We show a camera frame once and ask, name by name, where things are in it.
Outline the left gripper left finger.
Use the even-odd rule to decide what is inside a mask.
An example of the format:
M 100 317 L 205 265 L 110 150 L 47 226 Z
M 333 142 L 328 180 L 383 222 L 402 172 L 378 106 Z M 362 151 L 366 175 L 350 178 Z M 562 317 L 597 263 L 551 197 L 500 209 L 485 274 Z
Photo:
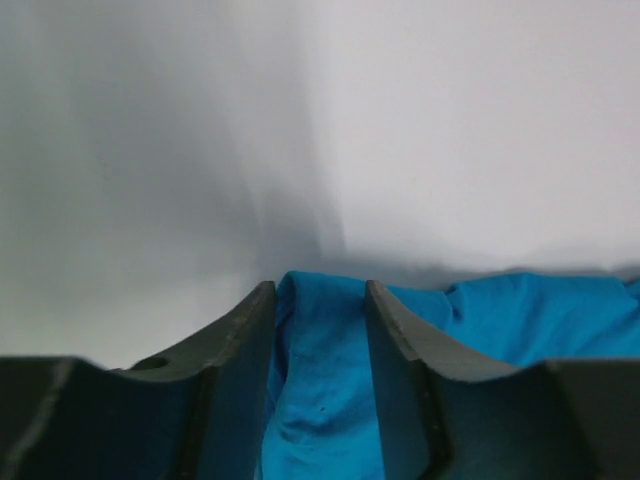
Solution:
M 133 367 L 1 361 L 5 479 L 250 479 L 263 436 L 276 289 Z

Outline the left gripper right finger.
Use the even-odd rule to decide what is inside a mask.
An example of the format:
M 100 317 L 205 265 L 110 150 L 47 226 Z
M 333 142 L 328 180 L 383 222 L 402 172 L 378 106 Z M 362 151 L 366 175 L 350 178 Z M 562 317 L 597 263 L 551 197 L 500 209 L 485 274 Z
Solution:
M 639 363 L 519 368 L 474 350 L 368 281 L 366 330 L 389 479 L 635 479 Z

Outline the blue polo shirt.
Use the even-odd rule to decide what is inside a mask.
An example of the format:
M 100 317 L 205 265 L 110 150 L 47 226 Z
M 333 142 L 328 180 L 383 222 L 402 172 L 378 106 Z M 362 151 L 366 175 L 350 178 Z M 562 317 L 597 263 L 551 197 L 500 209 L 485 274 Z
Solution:
M 364 282 L 292 271 L 277 293 L 256 477 L 382 478 Z M 637 282 L 520 273 L 394 294 L 457 340 L 518 366 L 639 353 Z

